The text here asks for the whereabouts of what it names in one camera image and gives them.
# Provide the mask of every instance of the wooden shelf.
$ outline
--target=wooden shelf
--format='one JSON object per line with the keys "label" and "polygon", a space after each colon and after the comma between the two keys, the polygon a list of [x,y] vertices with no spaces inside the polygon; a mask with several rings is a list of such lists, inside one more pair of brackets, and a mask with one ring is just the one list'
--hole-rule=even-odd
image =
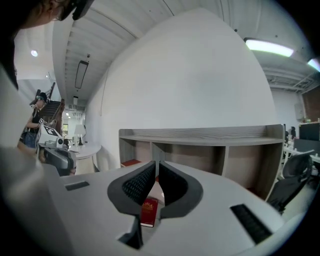
{"label": "wooden shelf", "polygon": [[282,138],[274,137],[250,137],[250,138],[178,138],[178,137],[155,137],[138,135],[121,135],[120,139],[153,142],[163,144],[179,144],[193,146],[255,146],[283,143]]}
{"label": "wooden shelf", "polygon": [[119,156],[169,161],[221,175],[267,200],[282,158],[284,127],[281,124],[168,129],[120,129]]}

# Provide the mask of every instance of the curved white wall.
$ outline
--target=curved white wall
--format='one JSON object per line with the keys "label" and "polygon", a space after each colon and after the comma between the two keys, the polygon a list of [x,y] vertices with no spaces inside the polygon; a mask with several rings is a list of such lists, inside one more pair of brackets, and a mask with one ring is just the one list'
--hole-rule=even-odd
{"label": "curved white wall", "polygon": [[120,166],[119,129],[277,123],[271,90],[254,54],[205,9],[160,23],[118,56],[108,72],[98,120],[104,83],[86,113],[88,137],[103,147],[102,169]]}

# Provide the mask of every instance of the black vent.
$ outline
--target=black vent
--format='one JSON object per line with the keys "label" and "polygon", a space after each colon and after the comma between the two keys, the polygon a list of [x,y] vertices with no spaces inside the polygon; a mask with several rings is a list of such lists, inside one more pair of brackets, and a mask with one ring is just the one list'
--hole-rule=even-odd
{"label": "black vent", "polygon": [[244,204],[232,206],[230,209],[256,244],[271,236],[271,232]]}

